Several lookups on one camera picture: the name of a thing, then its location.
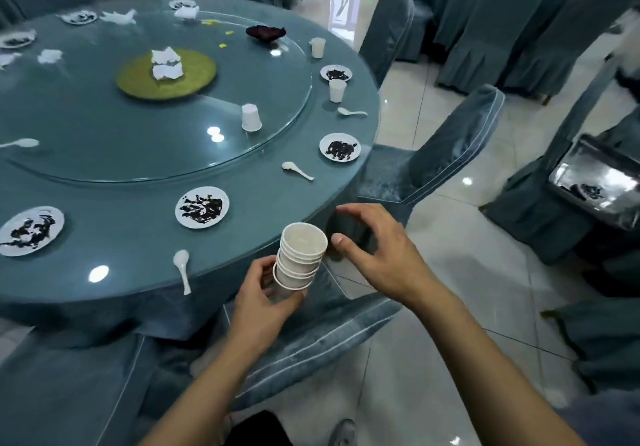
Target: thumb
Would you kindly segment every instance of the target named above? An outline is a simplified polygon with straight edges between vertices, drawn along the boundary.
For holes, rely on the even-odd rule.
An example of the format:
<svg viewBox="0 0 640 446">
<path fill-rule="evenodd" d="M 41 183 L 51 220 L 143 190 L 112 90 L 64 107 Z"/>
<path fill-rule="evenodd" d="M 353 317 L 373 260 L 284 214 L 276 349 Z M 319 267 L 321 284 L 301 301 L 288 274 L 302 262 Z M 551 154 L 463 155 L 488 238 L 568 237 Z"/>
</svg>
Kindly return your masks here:
<svg viewBox="0 0 640 446">
<path fill-rule="evenodd" d="M 287 299 L 283 299 L 280 303 L 275 305 L 278 311 L 282 314 L 282 317 L 284 318 L 283 321 L 289 318 L 294 311 L 300 308 L 300 305 L 303 301 L 305 301 L 306 296 L 306 290 L 296 291 L 290 297 L 288 297 Z"/>
<path fill-rule="evenodd" d="M 349 259 L 361 271 L 372 257 L 371 254 L 360 249 L 355 242 L 344 234 L 334 233 L 331 236 L 331 243 L 340 251 L 340 254 Z"/>
</svg>

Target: silver tray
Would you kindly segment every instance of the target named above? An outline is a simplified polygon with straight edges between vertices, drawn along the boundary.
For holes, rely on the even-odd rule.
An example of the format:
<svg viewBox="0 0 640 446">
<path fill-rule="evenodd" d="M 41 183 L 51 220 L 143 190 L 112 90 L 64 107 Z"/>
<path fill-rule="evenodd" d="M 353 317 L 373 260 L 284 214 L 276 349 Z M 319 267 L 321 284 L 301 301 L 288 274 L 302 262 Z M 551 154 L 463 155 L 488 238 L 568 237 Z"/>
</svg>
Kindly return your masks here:
<svg viewBox="0 0 640 446">
<path fill-rule="evenodd" d="M 565 200 L 624 230 L 640 224 L 640 163 L 581 135 L 548 179 Z"/>
</svg>

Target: black pants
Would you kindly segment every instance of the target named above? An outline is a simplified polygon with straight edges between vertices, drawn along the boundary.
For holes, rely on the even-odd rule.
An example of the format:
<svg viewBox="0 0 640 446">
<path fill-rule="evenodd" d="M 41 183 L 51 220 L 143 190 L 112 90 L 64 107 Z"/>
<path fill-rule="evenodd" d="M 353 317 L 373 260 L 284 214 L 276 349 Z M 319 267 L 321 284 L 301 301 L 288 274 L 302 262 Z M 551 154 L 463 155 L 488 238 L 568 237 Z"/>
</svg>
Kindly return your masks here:
<svg viewBox="0 0 640 446">
<path fill-rule="evenodd" d="M 293 446 L 278 418 L 269 411 L 245 419 L 231 429 L 225 446 Z"/>
</svg>

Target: person's left hand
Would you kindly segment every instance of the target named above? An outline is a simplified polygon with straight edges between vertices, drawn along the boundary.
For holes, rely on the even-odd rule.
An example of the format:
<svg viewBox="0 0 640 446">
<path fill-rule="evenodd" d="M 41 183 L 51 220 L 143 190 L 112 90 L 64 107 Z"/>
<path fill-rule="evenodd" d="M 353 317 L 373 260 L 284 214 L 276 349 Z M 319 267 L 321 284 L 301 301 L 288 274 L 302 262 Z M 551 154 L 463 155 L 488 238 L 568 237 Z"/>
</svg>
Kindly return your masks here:
<svg viewBox="0 0 640 446">
<path fill-rule="evenodd" d="M 228 344 L 255 353 L 256 359 L 273 344 L 284 322 L 306 295 L 296 291 L 276 305 L 269 301 L 270 293 L 262 288 L 273 281 L 271 269 L 275 262 L 276 256 L 267 256 L 251 263 L 236 296 L 236 309 L 227 336 Z"/>
</svg>

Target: yellow round mat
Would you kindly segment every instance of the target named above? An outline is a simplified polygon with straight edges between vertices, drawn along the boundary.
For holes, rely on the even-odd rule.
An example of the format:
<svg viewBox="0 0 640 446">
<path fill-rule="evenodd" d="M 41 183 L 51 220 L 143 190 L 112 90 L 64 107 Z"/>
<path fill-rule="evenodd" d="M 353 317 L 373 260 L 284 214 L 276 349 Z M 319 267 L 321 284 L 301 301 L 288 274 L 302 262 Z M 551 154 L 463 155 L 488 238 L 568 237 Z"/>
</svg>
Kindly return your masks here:
<svg viewBox="0 0 640 446">
<path fill-rule="evenodd" d="M 216 77 L 216 63 L 206 55 L 185 49 L 174 50 L 182 62 L 184 74 L 180 78 L 156 80 L 149 51 L 122 68 L 116 80 L 118 87 L 133 97 L 162 101 L 193 94 Z"/>
</svg>

